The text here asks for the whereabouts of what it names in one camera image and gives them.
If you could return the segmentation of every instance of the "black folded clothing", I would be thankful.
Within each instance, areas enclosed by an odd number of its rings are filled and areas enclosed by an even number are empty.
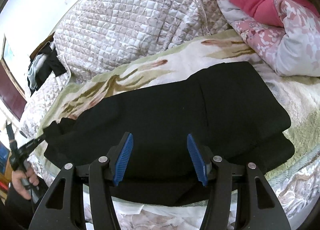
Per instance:
[[[117,145],[124,132],[134,147],[123,182],[111,190],[125,200],[179,206],[208,198],[197,182],[187,135],[230,162],[255,162],[263,172],[294,154],[282,132],[287,112],[247,62],[223,63],[187,80],[103,99],[77,120],[44,129],[53,164],[91,163]]]

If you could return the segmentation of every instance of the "hand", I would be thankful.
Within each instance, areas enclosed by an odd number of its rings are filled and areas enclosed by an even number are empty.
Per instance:
[[[30,196],[29,192],[25,189],[25,187],[21,183],[21,179],[23,179],[23,178],[29,178],[29,182],[31,184],[33,184],[34,186],[39,185],[39,179],[31,166],[27,169],[26,173],[24,173],[21,170],[16,170],[16,171],[12,172],[12,185],[13,185],[14,189],[24,199],[30,200],[31,196]]]

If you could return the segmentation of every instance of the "person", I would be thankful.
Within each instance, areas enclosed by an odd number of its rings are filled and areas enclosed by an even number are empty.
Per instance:
[[[0,202],[0,230],[24,230],[29,228],[34,213],[31,196],[21,183],[23,178],[28,178],[34,186],[38,186],[43,181],[37,177],[31,166],[26,173],[21,170],[12,172],[12,182],[7,199],[5,204]]]

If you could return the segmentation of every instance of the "silver pin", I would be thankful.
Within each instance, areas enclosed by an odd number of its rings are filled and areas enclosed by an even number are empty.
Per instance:
[[[67,163],[64,168],[65,169],[71,169],[73,167],[72,163]]]
[[[107,160],[108,160],[108,157],[106,157],[106,156],[101,156],[101,157],[99,158],[99,161],[100,161],[101,163],[106,162]]]
[[[214,156],[213,160],[216,161],[216,162],[221,162],[222,158],[220,156]]]
[[[255,169],[257,166],[253,162],[250,162],[250,163],[248,163],[248,167],[250,169]]]

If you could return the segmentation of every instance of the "ridged blue surface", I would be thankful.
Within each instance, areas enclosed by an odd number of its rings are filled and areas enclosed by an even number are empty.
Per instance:
[[[198,180],[202,182],[203,186],[207,186],[208,185],[207,167],[204,163],[204,160],[202,159],[202,156],[191,134],[189,134],[187,137],[187,148],[188,148],[193,166],[196,170]]]
[[[115,186],[118,186],[119,182],[123,180],[124,173],[127,168],[128,161],[132,152],[132,148],[133,136],[130,133],[115,165],[115,175],[113,177],[113,183]]]

